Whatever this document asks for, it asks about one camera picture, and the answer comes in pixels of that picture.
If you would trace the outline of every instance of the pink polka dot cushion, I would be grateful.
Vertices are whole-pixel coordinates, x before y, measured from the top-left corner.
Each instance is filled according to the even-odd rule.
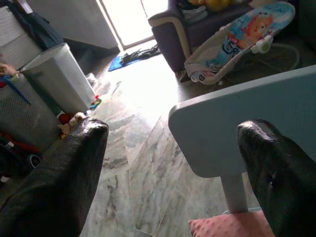
[[[193,237],[274,237],[262,211],[189,221]]]

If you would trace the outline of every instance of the yellow stuffed toy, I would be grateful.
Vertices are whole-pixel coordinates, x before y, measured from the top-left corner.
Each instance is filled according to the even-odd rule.
[[[218,12],[224,10],[231,0],[189,0],[193,5],[205,5],[210,11]]]

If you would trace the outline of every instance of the white laundry basket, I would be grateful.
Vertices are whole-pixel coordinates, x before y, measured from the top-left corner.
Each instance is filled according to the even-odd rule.
[[[53,47],[21,70],[69,114],[86,111],[94,91],[66,43]]]
[[[13,84],[31,105],[9,86],[0,89],[0,131],[43,152],[58,138],[60,122],[23,75]]]

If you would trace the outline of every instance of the bright doorway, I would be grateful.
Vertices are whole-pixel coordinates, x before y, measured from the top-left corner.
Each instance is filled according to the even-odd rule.
[[[123,49],[153,39],[141,0],[100,0]]]

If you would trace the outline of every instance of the baby rocker seat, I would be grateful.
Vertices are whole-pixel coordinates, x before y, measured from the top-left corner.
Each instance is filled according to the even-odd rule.
[[[295,8],[291,4],[276,2],[256,8],[222,27],[186,60],[189,77],[193,82],[206,85],[218,82],[244,54],[268,52],[273,36],[286,27],[294,15]]]

